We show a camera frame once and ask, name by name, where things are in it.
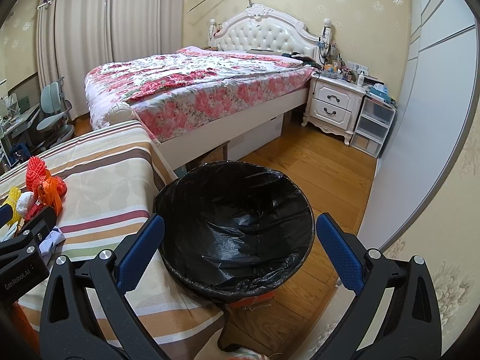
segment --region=beige curtain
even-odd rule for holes
[[[113,60],[172,53],[182,46],[183,0],[107,0]]]
[[[41,88],[65,76],[70,117],[88,113],[86,74],[108,62],[178,50],[182,13],[183,0],[52,0],[38,14]]]
[[[161,53],[171,54],[182,47],[183,0],[161,0]]]
[[[57,0],[51,1],[51,4],[41,7],[37,14],[37,68],[40,89],[59,78],[54,33]]]
[[[58,73],[65,76],[65,97],[73,106],[72,119],[89,111],[85,97],[86,74],[112,62],[105,38],[105,0],[57,0],[55,51]]]
[[[160,0],[109,0],[115,62],[160,53]]]

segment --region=striped bedspread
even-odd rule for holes
[[[41,157],[51,173],[62,177],[68,187],[58,218],[67,239],[57,247],[51,261],[59,254],[75,261],[93,258],[105,248],[115,249],[126,235],[140,229],[152,212],[159,189],[176,178],[136,121],[83,135]],[[25,191],[25,170],[24,164],[0,178],[2,201],[13,185]],[[46,285],[47,280],[19,300],[35,330],[39,330]],[[106,339],[119,346],[95,292],[91,290],[89,295]],[[245,350],[218,353],[217,341],[212,338],[224,326],[223,312],[179,286],[158,252],[136,290],[127,293],[126,298],[172,360],[199,360],[205,356],[209,360],[228,359],[246,354]]]

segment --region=drawer handle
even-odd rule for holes
[[[337,103],[340,103],[340,99],[338,97],[336,97],[335,95],[332,95],[332,94],[328,95],[327,99],[330,100],[331,97],[334,97],[335,100],[337,101]]]
[[[328,115],[336,115],[336,114],[337,114],[336,111],[333,111],[332,113],[328,112],[328,111],[327,111],[327,107],[325,107],[323,110],[324,110],[325,112],[327,112]]]

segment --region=pink floral bedding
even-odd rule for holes
[[[187,47],[96,67],[85,78],[95,130],[111,105],[126,102],[165,142],[235,112],[301,88],[314,69],[283,57]]]

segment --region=black trash bag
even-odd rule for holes
[[[170,273],[209,299],[232,303],[287,281],[314,242],[314,215],[283,173],[245,162],[199,166],[164,187],[160,254]]]

